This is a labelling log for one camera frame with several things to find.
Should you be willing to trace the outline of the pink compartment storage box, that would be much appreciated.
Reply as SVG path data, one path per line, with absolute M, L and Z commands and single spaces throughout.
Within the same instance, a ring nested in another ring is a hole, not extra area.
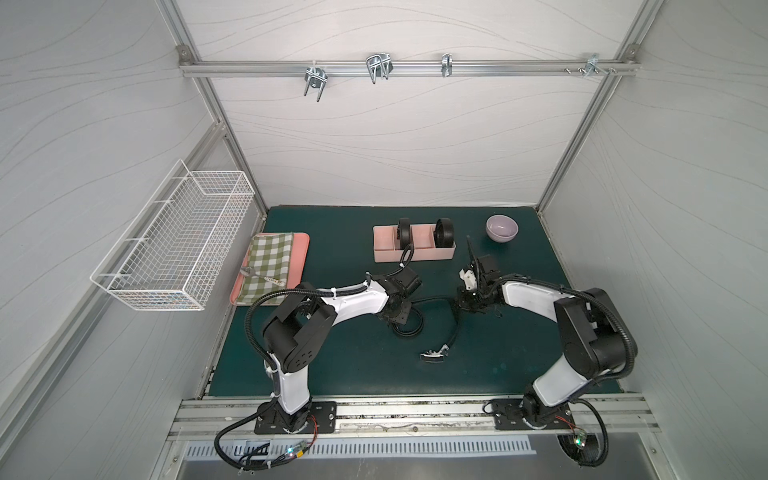
M 437 247 L 434 240 L 435 224 L 416 224 L 411 226 L 415 252 L 413 261 L 441 261 L 454 257 L 456 244 L 451 247 Z M 373 255 L 376 263 L 397 263 L 402 250 L 397 239 L 396 225 L 373 227 Z

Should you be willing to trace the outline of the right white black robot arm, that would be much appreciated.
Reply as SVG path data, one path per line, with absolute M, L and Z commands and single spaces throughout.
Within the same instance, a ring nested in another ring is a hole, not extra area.
M 493 400 L 496 428 L 543 430 L 568 413 L 593 387 L 632 373 L 638 346 L 608 293 L 575 290 L 520 274 L 502 274 L 491 255 L 478 256 L 467 241 L 469 265 L 459 273 L 458 305 L 484 312 L 504 305 L 553 322 L 561 355 L 516 402 Z

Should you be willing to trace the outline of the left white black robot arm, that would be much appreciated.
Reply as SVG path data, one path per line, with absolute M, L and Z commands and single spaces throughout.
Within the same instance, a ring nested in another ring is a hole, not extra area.
M 259 407 L 254 432 L 303 433 L 315 409 L 309 365 L 338 324 L 375 315 L 392 325 L 407 323 L 411 296 L 421 279 L 409 267 L 370 275 L 352 286 L 315 288 L 304 282 L 258 298 L 244 318 L 245 337 L 262 358 L 272 381 L 270 401 Z

